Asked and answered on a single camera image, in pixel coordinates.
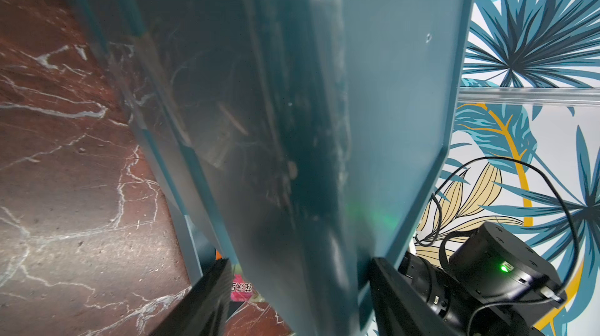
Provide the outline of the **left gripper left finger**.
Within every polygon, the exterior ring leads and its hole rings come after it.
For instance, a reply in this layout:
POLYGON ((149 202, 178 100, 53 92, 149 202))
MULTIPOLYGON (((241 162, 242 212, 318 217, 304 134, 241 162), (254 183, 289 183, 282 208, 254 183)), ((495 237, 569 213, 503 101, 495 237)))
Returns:
POLYGON ((221 336, 228 318, 232 284, 231 261, 216 261, 151 334, 221 336))

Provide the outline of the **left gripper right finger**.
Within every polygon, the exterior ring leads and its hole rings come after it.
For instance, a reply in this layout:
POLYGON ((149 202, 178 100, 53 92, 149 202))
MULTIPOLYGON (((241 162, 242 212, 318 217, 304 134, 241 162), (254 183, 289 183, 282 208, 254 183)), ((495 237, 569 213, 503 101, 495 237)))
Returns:
POLYGON ((427 260, 406 257, 395 267, 374 258, 369 282, 379 334, 462 334, 457 284, 427 260))

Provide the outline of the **teal three-drawer cabinet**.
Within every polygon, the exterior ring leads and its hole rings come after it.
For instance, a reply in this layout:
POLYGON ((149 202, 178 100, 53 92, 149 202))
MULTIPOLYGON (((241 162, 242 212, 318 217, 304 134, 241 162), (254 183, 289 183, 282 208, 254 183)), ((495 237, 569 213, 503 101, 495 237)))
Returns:
POLYGON ((361 335, 448 155, 473 0, 69 0, 171 205, 297 335, 361 335))

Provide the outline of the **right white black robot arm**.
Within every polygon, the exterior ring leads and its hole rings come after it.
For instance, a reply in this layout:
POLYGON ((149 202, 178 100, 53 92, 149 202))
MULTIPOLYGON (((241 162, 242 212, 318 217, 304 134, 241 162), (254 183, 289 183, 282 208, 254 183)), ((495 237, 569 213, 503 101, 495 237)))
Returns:
POLYGON ((536 323, 567 301, 553 265, 501 225, 449 233, 438 257, 406 253, 398 271, 458 335, 538 335, 536 323))

